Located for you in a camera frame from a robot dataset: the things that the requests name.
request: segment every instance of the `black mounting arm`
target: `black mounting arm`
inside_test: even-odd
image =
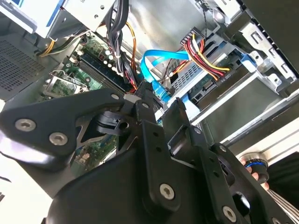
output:
[[[180,99],[163,128],[152,89],[141,89],[138,97],[101,89],[0,114],[1,153],[53,172],[86,142],[119,136],[113,159],[59,191],[48,224],[292,223],[224,145],[206,144]]]

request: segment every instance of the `orange wire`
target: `orange wire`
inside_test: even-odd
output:
[[[198,63],[197,61],[196,61],[196,59],[193,57],[193,55],[191,54],[191,52],[188,50],[188,48],[187,48],[187,44],[185,44],[185,49],[186,49],[186,51],[188,52],[188,54],[189,54],[189,56],[192,58],[192,60],[202,69],[202,70],[204,70],[204,71],[206,71],[210,76],[212,76],[216,81],[218,80],[218,78],[215,76],[215,75],[213,75],[211,72],[209,72],[208,70],[206,70],[203,66],[201,66],[200,65],[200,63]]]

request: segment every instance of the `metal drive bracket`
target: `metal drive bracket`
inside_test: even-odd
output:
[[[273,48],[272,43],[264,36],[262,31],[252,22],[249,22],[243,29],[240,30],[246,40],[257,50],[263,51],[274,65],[281,72],[281,74],[288,79],[290,83],[297,80],[295,74],[290,70],[288,65],[284,62],[281,56]]]

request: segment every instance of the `silver screw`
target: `silver screw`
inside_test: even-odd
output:
[[[272,221],[274,224],[281,224],[277,218],[272,218]]]
[[[114,99],[119,99],[119,96],[115,95],[115,94],[111,94],[112,98]]]
[[[50,142],[55,146],[63,146],[67,143],[67,136],[60,132],[54,132],[49,136]]]
[[[160,193],[168,200],[172,200],[174,198],[174,190],[167,183],[162,183],[160,185]]]
[[[145,107],[145,108],[149,108],[149,106],[145,103],[142,103],[142,105]]]
[[[221,149],[223,152],[226,152],[226,148],[225,148],[225,147],[220,146],[220,149]]]
[[[237,216],[235,216],[234,211],[230,207],[223,206],[222,211],[225,217],[229,219],[229,221],[231,221],[232,223],[235,223],[237,221]]]
[[[198,134],[200,134],[200,133],[201,133],[201,131],[200,131],[200,129],[199,129],[199,128],[194,128],[194,130],[195,130],[195,132],[196,132],[196,133],[198,133]]]
[[[30,119],[19,119],[14,125],[16,129],[23,132],[31,132],[36,128],[36,123]]]

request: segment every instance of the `ventilation grille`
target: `ventilation grille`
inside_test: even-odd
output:
[[[12,94],[13,90],[25,88],[44,69],[8,41],[0,41],[0,98],[12,97],[16,94]]]
[[[180,60],[175,60],[174,63],[168,68],[168,74],[171,72],[171,71],[174,71],[180,64]]]
[[[179,72],[178,78],[171,84],[171,86],[176,91],[179,90],[182,86],[188,83],[193,76],[196,76],[199,73],[200,69],[201,68],[197,64],[192,63],[187,71],[183,70]]]

